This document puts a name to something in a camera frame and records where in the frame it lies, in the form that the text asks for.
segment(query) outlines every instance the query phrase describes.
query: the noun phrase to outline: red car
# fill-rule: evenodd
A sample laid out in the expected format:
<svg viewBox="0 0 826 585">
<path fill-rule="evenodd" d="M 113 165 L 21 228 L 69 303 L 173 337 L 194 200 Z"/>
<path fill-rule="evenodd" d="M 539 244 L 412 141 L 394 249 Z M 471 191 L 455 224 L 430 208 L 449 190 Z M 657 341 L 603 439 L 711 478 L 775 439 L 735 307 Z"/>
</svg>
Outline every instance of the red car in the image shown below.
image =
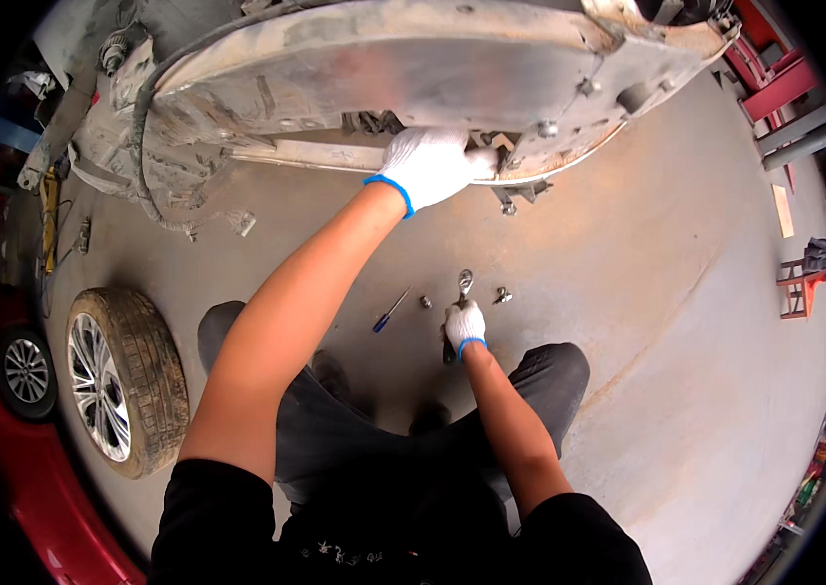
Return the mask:
<svg viewBox="0 0 826 585">
<path fill-rule="evenodd" d="M 10 512 L 56 582 L 145 583 L 101 522 L 48 421 L 57 395 L 52 356 L 23 291 L 0 285 L 0 476 Z"/>
</svg>

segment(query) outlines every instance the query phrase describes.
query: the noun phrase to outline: gray pants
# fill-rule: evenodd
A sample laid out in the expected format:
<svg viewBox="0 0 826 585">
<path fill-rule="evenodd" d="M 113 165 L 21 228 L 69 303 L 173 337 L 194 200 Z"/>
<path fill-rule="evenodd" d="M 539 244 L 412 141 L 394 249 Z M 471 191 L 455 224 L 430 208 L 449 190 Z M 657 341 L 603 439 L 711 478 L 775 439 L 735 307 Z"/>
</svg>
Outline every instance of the gray pants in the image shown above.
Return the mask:
<svg viewBox="0 0 826 585">
<path fill-rule="evenodd" d="M 198 357 L 207 373 L 244 303 L 215 305 L 198 325 Z M 562 439 L 578 412 L 589 365 L 572 344 L 536 347 L 523 355 L 510 382 L 536 411 L 561 457 Z M 477 409 L 442 429 L 401 436 L 375 427 L 350 404 L 329 394 L 304 368 L 280 402 L 276 420 L 276 481 L 290 502 L 303 505 L 328 472 L 362 457 L 446 457 L 476 467 L 500 499 L 511 496 L 490 450 Z"/>
</svg>

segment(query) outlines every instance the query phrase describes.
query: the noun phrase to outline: red stool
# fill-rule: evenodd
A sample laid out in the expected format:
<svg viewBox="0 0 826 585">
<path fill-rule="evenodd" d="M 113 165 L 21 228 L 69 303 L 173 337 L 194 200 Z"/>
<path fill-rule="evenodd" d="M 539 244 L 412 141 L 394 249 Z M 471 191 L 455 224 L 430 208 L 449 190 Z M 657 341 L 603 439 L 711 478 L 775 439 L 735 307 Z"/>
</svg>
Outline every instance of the red stool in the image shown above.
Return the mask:
<svg viewBox="0 0 826 585">
<path fill-rule="evenodd" d="M 778 279 L 777 286 L 784 287 L 786 292 L 787 312 L 782 312 L 781 319 L 796 319 L 805 317 L 809 319 L 812 313 L 812 302 L 816 299 L 816 287 L 826 281 L 826 271 L 818 273 L 803 274 L 803 259 L 783 262 L 782 269 L 789 269 L 786 278 Z M 799 275 L 793 274 L 799 267 Z"/>
</svg>

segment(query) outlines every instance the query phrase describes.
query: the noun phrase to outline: tire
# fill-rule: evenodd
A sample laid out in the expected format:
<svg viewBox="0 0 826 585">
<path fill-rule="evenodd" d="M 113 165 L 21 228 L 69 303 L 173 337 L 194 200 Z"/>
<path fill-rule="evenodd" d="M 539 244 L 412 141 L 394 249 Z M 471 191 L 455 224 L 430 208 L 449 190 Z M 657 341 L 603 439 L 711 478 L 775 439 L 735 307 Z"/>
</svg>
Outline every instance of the tire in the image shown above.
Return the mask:
<svg viewBox="0 0 826 585">
<path fill-rule="evenodd" d="M 0 398 L 26 422 L 42 422 L 58 398 L 49 347 L 34 331 L 11 328 L 0 334 Z"/>
<path fill-rule="evenodd" d="M 131 479 L 174 462 L 188 394 L 173 336 L 153 304 L 125 288 L 84 290 L 66 332 L 76 410 L 104 460 Z"/>
</svg>

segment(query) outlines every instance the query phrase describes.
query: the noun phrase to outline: gloved hand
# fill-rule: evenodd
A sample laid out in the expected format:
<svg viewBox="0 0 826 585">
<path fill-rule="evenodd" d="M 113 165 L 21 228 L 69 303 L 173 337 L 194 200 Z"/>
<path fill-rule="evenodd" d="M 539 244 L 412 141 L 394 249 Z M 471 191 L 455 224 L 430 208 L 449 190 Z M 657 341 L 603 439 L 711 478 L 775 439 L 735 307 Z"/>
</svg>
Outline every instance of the gloved hand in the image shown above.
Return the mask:
<svg viewBox="0 0 826 585">
<path fill-rule="evenodd" d="M 383 181 L 406 201 L 404 219 L 419 209 L 448 199 L 474 179 L 490 179 L 497 152 L 479 148 L 465 152 L 466 130 L 407 128 L 384 151 L 384 165 L 364 184 Z"/>
<path fill-rule="evenodd" d="M 452 347 L 461 359 L 461 351 L 465 345 L 477 342 L 485 347 L 484 341 L 484 315 L 477 308 L 477 303 L 473 300 L 466 300 L 464 307 L 458 305 L 445 309 L 445 336 L 451 342 Z"/>
</svg>

